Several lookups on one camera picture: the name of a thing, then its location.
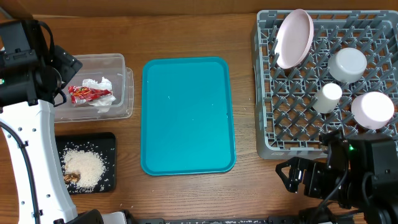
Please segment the red snack wrapper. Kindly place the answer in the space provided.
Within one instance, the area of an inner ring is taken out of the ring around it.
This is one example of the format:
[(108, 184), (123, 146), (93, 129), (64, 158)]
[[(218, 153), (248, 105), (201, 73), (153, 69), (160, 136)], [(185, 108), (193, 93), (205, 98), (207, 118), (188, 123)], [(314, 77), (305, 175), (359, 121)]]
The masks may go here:
[(68, 92), (73, 104), (91, 102), (112, 94), (112, 91), (109, 90), (98, 90), (85, 86), (70, 86)]

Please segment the white tissue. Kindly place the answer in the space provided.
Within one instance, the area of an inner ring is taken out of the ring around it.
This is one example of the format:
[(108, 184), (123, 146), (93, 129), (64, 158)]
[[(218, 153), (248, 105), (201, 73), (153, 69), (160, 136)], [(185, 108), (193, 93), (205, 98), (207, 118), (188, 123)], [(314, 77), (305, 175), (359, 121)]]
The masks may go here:
[(113, 86), (111, 81), (105, 77), (102, 77), (100, 82), (88, 78), (83, 80), (82, 85), (83, 87), (87, 87), (90, 90), (95, 91), (92, 100), (88, 100), (87, 104), (96, 107), (98, 113), (108, 112), (110, 106), (116, 100), (116, 97), (113, 95)]

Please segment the white cup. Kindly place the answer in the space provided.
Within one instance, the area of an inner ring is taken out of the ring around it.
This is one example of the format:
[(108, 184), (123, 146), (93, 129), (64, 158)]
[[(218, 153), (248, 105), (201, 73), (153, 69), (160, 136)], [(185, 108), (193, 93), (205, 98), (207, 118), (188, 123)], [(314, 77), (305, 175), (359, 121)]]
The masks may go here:
[(331, 113), (342, 97), (342, 89), (335, 83), (327, 83), (315, 94), (313, 109), (319, 113)]

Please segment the small pink saucer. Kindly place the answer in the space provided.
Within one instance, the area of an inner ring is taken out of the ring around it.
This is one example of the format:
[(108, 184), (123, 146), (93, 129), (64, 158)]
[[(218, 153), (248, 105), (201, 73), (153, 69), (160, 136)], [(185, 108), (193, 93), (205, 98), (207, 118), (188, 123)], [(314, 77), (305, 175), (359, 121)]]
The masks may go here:
[(380, 129), (394, 114), (394, 104), (385, 94), (372, 91), (356, 97), (351, 104), (355, 121), (367, 129)]

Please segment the white-green bowl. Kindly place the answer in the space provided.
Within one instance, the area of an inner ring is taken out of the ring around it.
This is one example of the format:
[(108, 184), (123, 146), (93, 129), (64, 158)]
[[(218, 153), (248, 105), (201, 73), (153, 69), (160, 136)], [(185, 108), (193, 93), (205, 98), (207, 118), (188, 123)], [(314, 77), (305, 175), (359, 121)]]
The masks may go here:
[(367, 67), (365, 55), (358, 49), (344, 48), (333, 54), (328, 61), (330, 75), (343, 83), (358, 81)]

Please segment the large pink plate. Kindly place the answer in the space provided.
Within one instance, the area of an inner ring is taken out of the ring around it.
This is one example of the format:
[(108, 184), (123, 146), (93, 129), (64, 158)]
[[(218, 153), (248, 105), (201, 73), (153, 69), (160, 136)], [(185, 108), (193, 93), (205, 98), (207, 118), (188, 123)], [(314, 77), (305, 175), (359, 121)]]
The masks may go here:
[(314, 35), (314, 25), (310, 15), (303, 9), (292, 11), (282, 22), (277, 33), (275, 54), (282, 69), (300, 64), (308, 54)]

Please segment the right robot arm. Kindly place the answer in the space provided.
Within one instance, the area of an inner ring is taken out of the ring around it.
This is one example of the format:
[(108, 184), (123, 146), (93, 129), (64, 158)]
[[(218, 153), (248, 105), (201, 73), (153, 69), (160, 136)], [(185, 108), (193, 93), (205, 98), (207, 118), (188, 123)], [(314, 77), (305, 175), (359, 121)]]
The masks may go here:
[(276, 173), (289, 192), (303, 184), (304, 194), (321, 200), (297, 216), (270, 218), (269, 223), (352, 223), (362, 213), (367, 223), (397, 223), (397, 152), (383, 134), (346, 138), (341, 131), (321, 134), (327, 161), (293, 157)]

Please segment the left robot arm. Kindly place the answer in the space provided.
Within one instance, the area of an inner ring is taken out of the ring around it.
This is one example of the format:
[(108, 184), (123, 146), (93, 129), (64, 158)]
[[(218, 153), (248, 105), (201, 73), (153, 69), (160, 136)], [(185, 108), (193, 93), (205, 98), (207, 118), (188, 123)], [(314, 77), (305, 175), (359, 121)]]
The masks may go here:
[(19, 199), (19, 223), (130, 223), (124, 211), (78, 213), (67, 191), (55, 142), (51, 102), (20, 102), (1, 111)]

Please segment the grey dishwasher rack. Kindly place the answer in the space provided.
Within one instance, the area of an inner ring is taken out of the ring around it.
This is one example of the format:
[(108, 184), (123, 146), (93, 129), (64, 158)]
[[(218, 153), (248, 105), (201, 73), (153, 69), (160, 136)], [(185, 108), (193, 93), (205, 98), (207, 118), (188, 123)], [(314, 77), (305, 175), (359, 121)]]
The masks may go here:
[[(365, 133), (351, 113), (351, 103), (362, 94), (378, 91), (397, 102), (397, 13), (395, 11), (319, 11), (309, 15), (314, 38), (308, 55), (294, 68), (277, 65), (277, 33), (287, 10), (262, 10), (252, 30), (252, 65), (256, 82), (256, 148), (263, 159), (325, 156), (319, 135), (336, 129), (346, 137)], [(351, 47), (366, 57), (364, 75), (340, 85), (335, 109), (321, 114), (313, 109), (316, 93), (333, 82), (328, 59)]]

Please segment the black waste tray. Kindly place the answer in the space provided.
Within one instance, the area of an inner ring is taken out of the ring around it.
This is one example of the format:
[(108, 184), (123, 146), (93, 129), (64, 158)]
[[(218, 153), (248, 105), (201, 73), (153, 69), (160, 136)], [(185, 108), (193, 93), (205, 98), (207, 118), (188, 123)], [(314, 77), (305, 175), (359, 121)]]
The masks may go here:
[(62, 147), (62, 144), (71, 141), (71, 142), (80, 142), (80, 141), (89, 141), (95, 144), (100, 144), (101, 149), (110, 149), (112, 147), (115, 148), (115, 166), (116, 166), (116, 137), (113, 133), (94, 133), (94, 134), (82, 134), (82, 135), (66, 135), (66, 136), (57, 136), (56, 143), (58, 152)]

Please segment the clear plastic bin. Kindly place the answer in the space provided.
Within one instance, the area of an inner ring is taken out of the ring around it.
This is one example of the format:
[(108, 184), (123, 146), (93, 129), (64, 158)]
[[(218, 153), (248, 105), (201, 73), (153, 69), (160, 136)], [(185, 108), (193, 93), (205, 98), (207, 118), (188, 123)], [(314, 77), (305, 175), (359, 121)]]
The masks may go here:
[(55, 122), (69, 123), (129, 118), (133, 111), (134, 75), (125, 64), (122, 54), (86, 54), (76, 55), (82, 68), (69, 82), (70, 86), (83, 86), (85, 80), (96, 83), (110, 81), (115, 100), (110, 105), (73, 104), (68, 88), (63, 92), (67, 102), (56, 107)]

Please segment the pile of white rice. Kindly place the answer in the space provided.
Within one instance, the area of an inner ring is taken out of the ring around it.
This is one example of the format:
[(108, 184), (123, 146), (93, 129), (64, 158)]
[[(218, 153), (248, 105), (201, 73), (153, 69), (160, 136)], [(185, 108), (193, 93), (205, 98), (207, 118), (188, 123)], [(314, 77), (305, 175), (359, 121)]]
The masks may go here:
[(115, 148), (101, 149), (89, 141), (62, 144), (60, 157), (63, 175), (80, 174), (76, 184), (65, 184), (69, 194), (93, 194), (112, 191), (116, 185)]

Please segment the brown food scrap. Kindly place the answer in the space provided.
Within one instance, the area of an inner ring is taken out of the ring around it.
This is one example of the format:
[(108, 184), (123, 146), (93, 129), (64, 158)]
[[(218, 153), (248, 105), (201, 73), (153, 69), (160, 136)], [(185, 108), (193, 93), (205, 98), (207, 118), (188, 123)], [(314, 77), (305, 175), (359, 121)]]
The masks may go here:
[(76, 173), (64, 174), (63, 179), (66, 184), (76, 184), (80, 180), (80, 174)]

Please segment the teal plastic tray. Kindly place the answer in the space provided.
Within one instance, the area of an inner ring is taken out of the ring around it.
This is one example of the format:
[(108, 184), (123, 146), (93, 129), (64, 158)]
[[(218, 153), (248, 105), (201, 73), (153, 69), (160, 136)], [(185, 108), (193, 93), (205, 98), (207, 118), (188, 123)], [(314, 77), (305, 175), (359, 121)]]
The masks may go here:
[(167, 58), (142, 71), (141, 167), (152, 176), (230, 171), (236, 163), (229, 67)]

